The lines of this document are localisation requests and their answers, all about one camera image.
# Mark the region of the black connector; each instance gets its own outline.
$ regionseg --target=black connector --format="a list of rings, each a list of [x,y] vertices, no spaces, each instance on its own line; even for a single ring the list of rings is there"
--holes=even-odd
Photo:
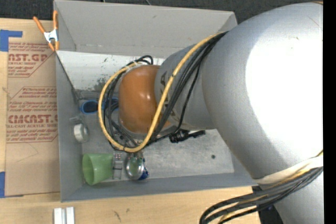
[[[187,131],[187,130],[180,130],[177,133],[169,135],[169,140],[172,143],[178,143],[178,142],[185,141],[185,140],[189,139],[190,137],[196,138],[196,137],[199,137],[201,135],[205,135],[204,130],[194,132],[194,133],[189,133],[189,131]]]

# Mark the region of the yellow cable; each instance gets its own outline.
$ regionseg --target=yellow cable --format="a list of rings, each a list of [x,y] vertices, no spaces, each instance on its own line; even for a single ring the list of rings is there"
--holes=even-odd
[[[164,101],[168,95],[168,92],[169,92],[169,89],[174,81],[174,78],[175,76],[177,75],[177,73],[180,71],[180,69],[183,67],[183,65],[186,63],[186,61],[190,58],[190,56],[198,49],[200,48],[201,46],[203,46],[204,44],[206,44],[209,40],[211,40],[212,38],[218,36],[222,34],[222,32],[219,32],[219,33],[216,33],[214,35],[211,35],[205,39],[203,39],[202,41],[200,41],[199,43],[197,43],[191,50],[188,51],[188,53],[182,58],[182,60],[178,63],[178,65],[176,66],[176,68],[174,69],[172,75],[170,76],[167,84],[166,84],[166,87],[164,88],[164,91],[162,93],[162,96],[161,96],[161,99],[159,101],[159,105],[157,106],[157,110],[155,112],[155,115],[154,115],[154,118],[153,118],[153,121],[152,121],[152,124],[149,128],[149,131],[147,133],[147,136],[145,137],[145,139],[142,141],[142,143],[140,145],[138,145],[137,147],[134,147],[134,148],[131,148],[131,147],[125,147],[121,144],[119,144],[118,142],[116,142],[108,133],[108,131],[106,130],[105,128],[105,125],[104,125],[104,121],[103,121],[103,117],[102,117],[102,111],[101,111],[101,107],[102,107],[102,100],[104,98],[104,95],[105,95],[105,92],[106,92],[106,89],[107,87],[109,86],[109,84],[122,72],[126,71],[127,69],[135,66],[137,63],[133,63],[129,66],[126,66],[122,69],[120,69],[118,72],[116,72],[104,85],[101,93],[100,93],[100,97],[99,97],[99,102],[98,102],[98,119],[99,119],[99,124],[101,126],[101,129],[105,135],[105,137],[111,142],[111,144],[119,149],[119,150],[122,150],[122,151],[125,151],[125,152],[129,152],[129,153],[134,153],[134,152],[138,152],[140,151],[141,149],[143,149],[147,142],[149,141],[149,139],[151,138],[154,130],[155,130],[155,127],[157,125],[157,122],[159,120],[159,117],[160,117],[160,113],[161,113],[161,110],[163,108],[163,104],[164,104]]]

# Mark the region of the blue tape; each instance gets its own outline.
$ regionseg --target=blue tape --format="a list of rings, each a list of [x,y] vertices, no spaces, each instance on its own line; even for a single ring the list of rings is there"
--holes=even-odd
[[[0,51],[8,51],[9,37],[22,37],[22,31],[0,30]]]
[[[5,172],[0,172],[0,198],[5,198]]]

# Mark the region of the cable bundle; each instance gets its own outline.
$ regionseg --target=cable bundle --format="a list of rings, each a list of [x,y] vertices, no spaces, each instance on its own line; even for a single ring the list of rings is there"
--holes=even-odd
[[[222,224],[237,217],[241,217],[256,211],[262,211],[286,198],[290,194],[306,187],[308,184],[313,182],[322,172],[323,166],[312,168],[309,170],[301,170],[290,179],[287,179],[284,182],[280,182],[275,186],[257,191],[252,194],[247,194],[219,202],[208,208],[202,214],[201,218],[199,219],[199,224],[210,223],[211,221],[219,217],[221,218],[218,224]]]
[[[99,118],[99,123],[100,126],[102,128],[102,131],[104,133],[104,135],[106,136],[106,138],[109,140],[109,142],[111,143],[111,145],[113,147],[115,147],[118,150],[122,150],[122,151],[126,151],[126,152],[130,152],[130,153],[135,153],[138,152],[140,150],[142,150],[143,148],[145,148],[145,146],[148,146],[149,144],[152,144],[154,142],[157,142],[158,140],[168,137],[164,136],[161,137],[159,139],[154,139],[154,140],[150,140],[151,137],[156,137],[159,132],[162,130],[164,124],[166,123],[169,115],[171,114],[175,103],[177,102],[177,99],[179,98],[183,88],[185,87],[185,85],[188,82],[188,79],[191,77],[191,75],[194,73],[194,71],[196,71],[196,74],[194,76],[192,85],[189,89],[187,98],[184,102],[184,106],[183,106],[183,110],[181,113],[181,118],[180,118],[180,122],[178,124],[178,126],[176,127],[175,131],[172,132],[172,134],[175,134],[176,132],[178,132],[180,130],[182,121],[183,121],[183,116],[184,116],[184,112],[187,106],[187,103],[189,101],[189,98],[191,96],[192,90],[194,88],[195,82],[197,80],[199,71],[200,71],[200,66],[202,61],[204,60],[204,58],[209,54],[209,52],[212,50],[212,48],[215,46],[216,42],[225,35],[225,33],[217,33],[214,35],[211,35],[207,38],[205,38],[204,40],[202,40],[201,42],[199,42],[198,44],[196,44],[190,51],[188,51],[188,53],[182,58],[182,60],[178,63],[178,65],[176,66],[176,68],[174,69],[171,77],[169,78],[166,87],[162,93],[161,99],[158,103],[158,108],[156,110],[156,113],[154,115],[151,127],[149,129],[149,132],[147,134],[147,136],[145,137],[145,139],[142,141],[142,143],[140,145],[136,145],[135,141],[131,140],[130,136],[127,136],[126,132],[123,132],[122,134],[125,135],[125,137],[128,138],[128,141],[131,141],[132,144],[134,144],[134,147],[126,147],[127,145],[121,145],[118,142],[115,141],[115,139],[113,139],[113,135],[109,134],[109,132],[106,129],[106,125],[105,125],[105,120],[103,118],[102,115],[102,104],[103,101],[105,101],[105,103],[107,102],[106,100],[108,100],[108,105],[107,105],[107,113],[108,113],[108,118],[109,120],[111,119],[111,111],[113,111],[113,109],[115,109],[114,106],[112,106],[112,95],[114,92],[114,89],[117,85],[118,80],[121,78],[121,76],[131,67],[134,67],[136,64],[138,64],[139,61],[146,61],[144,60],[145,58],[149,57],[149,56],[143,56],[139,59],[137,59],[134,62],[129,63],[127,66],[123,67],[122,69],[120,69],[118,72],[116,72],[104,85],[101,94],[100,94],[100,98],[99,98],[99,102],[98,102],[98,118]],[[164,101],[167,97],[168,91],[173,83],[174,78],[176,77],[176,75],[178,74],[178,72],[182,69],[182,67],[185,65],[185,69],[182,71],[182,75],[181,78],[179,79],[173,94],[171,96],[170,102],[167,105],[165,111],[162,114],[161,119],[159,120],[160,114],[161,114],[161,110],[163,108],[163,104]],[[118,132],[122,132],[122,130],[120,129],[119,126],[115,125],[113,121],[110,122],[110,129],[113,126]]]

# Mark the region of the blue object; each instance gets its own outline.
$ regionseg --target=blue object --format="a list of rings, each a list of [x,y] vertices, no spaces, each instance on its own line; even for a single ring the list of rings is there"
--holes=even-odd
[[[0,172],[0,198],[5,198],[5,172]]]
[[[98,102],[96,100],[85,101],[79,108],[83,114],[94,114],[97,112]]]
[[[143,162],[143,172],[142,172],[142,175],[140,176],[140,178],[138,180],[144,180],[146,179],[147,177],[149,177],[149,173],[148,173],[148,170],[147,168],[145,167],[145,158],[142,159],[142,162]]]
[[[0,30],[0,51],[8,51],[9,37],[22,37],[22,31]]]

